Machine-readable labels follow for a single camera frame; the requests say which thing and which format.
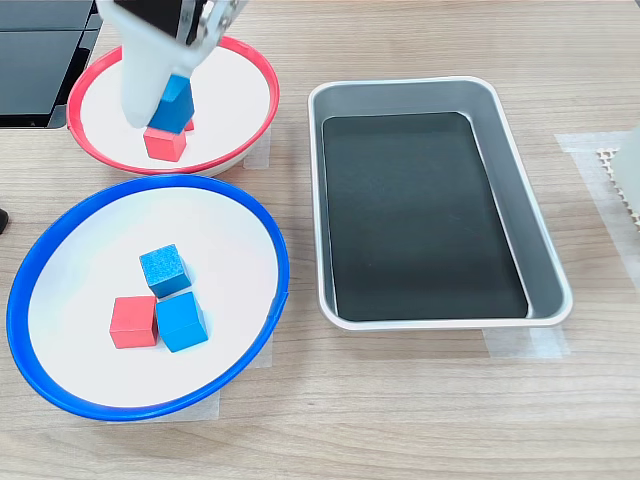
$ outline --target white tape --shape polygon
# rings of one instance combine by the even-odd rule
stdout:
[[[640,234],[596,153],[599,148],[620,148],[629,133],[556,135],[556,140],[573,157],[629,277],[640,288]]]
[[[489,355],[497,358],[562,358],[571,354],[561,326],[482,330]]]
[[[264,170],[269,168],[271,155],[271,127],[262,134],[251,151],[244,158],[244,168],[247,170]]]

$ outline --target black device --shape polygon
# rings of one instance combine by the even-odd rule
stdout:
[[[115,0],[114,3],[179,42],[191,45],[207,0]]]
[[[0,128],[57,128],[102,19],[93,0],[0,0]]]

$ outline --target wooden table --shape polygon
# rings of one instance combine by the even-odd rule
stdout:
[[[49,405],[0,326],[0,478],[637,479],[640,302],[556,133],[640,120],[640,9],[624,1],[255,0],[232,35],[278,72],[271,167],[220,178],[286,237],[291,297],[273,367],[222,391],[211,422],[112,425]],[[103,28],[94,58],[117,44]],[[349,335],[316,306],[306,99],[331,80],[491,82],[573,286],[561,360],[491,358],[480,331]],[[0,131],[0,310],[60,214],[127,178],[66,129]]]

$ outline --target white object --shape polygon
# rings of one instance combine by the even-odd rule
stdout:
[[[120,32],[123,46],[122,95],[119,104],[134,128],[153,117],[169,77],[191,77],[218,45],[225,30],[246,2],[218,0],[205,23],[203,38],[187,46],[118,6],[99,0],[98,12]]]
[[[178,353],[161,341],[116,349],[114,299],[149,295],[138,257],[171,243],[187,265],[209,340]],[[73,395],[115,407],[156,405],[207,385],[245,354],[277,282],[273,241],[246,207],[207,190],[146,190],[98,210],[56,249],[31,296],[31,343],[47,374]]]
[[[122,68],[122,62],[116,62],[100,73],[89,85],[80,107],[87,143],[112,164],[158,172],[211,162],[248,142],[263,128],[272,110],[270,86],[261,70],[243,55],[217,48],[191,78],[195,130],[186,134],[182,157],[176,163],[156,160],[147,154],[144,129],[133,128],[120,108]],[[248,152],[199,173],[220,173]]]
[[[640,126],[631,131],[611,159],[611,169],[629,207],[640,211]]]

